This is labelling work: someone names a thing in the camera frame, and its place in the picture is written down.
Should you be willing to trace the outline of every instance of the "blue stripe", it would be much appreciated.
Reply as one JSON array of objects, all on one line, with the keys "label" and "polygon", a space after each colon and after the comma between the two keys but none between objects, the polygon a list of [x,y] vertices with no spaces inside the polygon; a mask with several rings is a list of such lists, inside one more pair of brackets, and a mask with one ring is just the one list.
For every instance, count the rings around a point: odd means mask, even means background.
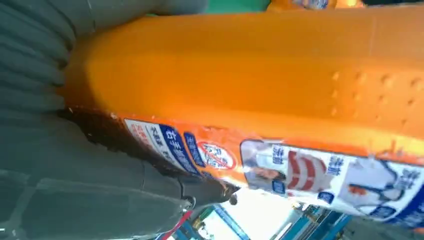
[{"label": "blue stripe", "polygon": [[236,221],[234,221],[234,219],[228,214],[228,212],[221,205],[215,206],[215,212],[233,230],[233,232],[237,234],[237,236],[241,240],[250,240],[248,235],[245,233],[245,231],[243,231],[243,229],[237,224]]},{"label": "blue stripe", "polygon": [[168,125],[159,125],[166,145],[171,151],[174,158],[179,164],[189,173],[201,177],[197,168],[193,165],[192,161],[187,154],[186,147],[184,146],[183,139],[178,131]]}]

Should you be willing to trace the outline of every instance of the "red stripe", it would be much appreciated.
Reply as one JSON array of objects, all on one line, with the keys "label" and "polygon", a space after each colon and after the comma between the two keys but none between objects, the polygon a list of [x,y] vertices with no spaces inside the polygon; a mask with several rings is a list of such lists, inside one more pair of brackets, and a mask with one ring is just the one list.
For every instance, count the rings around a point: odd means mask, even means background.
[{"label": "red stripe", "polygon": [[301,174],[301,169],[299,168],[298,161],[296,160],[295,151],[288,152],[288,162],[291,165],[291,170],[293,171],[293,174]]},{"label": "red stripe", "polygon": [[181,225],[183,225],[183,223],[189,219],[189,217],[192,215],[193,211],[188,211],[186,212],[182,218],[179,220],[179,222],[173,227],[173,229],[171,229],[171,231],[167,232],[167,233],[163,233],[163,236],[160,237],[161,240],[167,240],[169,239],[172,234],[174,234],[177,229],[179,229],[181,227]]},{"label": "red stripe", "polygon": [[306,183],[305,183],[305,185],[302,187],[301,190],[308,191],[308,190],[310,190],[312,188],[313,185],[314,185],[314,181],[307,180]]},{"label": "red stripe", "polygon": [[309,178],[315,178],[315,167],[314,167],[314,163],[312,162],[312,160],[310,160],[306,157],[302,157],[302,160],[306,164],[307,176]]},{"label": "red stripe", "polygon": [[293,176],[291,178],[290,184],[287,186],[288,189],[294,189],[296,185],[299,183],[299,177]]},{"label": "red stripe", "polygon": [[322,167],[322,170],[324,171],[324,173],[327,172],[327,166],[326,166],[326,164],[321,159],[319,159],[319,163],[321,164],[321,167]]}]

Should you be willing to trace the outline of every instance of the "sticker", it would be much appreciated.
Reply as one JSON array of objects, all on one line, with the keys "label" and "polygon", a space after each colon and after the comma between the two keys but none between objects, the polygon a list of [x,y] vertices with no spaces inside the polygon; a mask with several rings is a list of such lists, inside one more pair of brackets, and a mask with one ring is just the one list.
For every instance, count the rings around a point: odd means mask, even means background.
[{"label": "sticker", "polygon": [[171,126],[125,119],[132,136],[177,168],[200,176],[193,166],[180,134]]},{"label": "sticker", "polygon": [[240,153],[252,189],[379,222],[424,227],[422,167],[261,140],[245,140]]},{"label": "sticker", "polygon": [[208,142],[199,142],[197,146],[204,164],[221,170],[236,167],[236,162],[224,148]]},{"label": "sticker", "polygon": [[205,163],[203,162],[201,154],[199,152],[198,144],[196,142],[196,137],[190,132],[185,132],[184,138],[194,163],[197,166],[204,168]]},{"label": "sticker", "polygon": [[325,9],[327,8],[328,0],[293,0],[293,3],[307,9]]}]

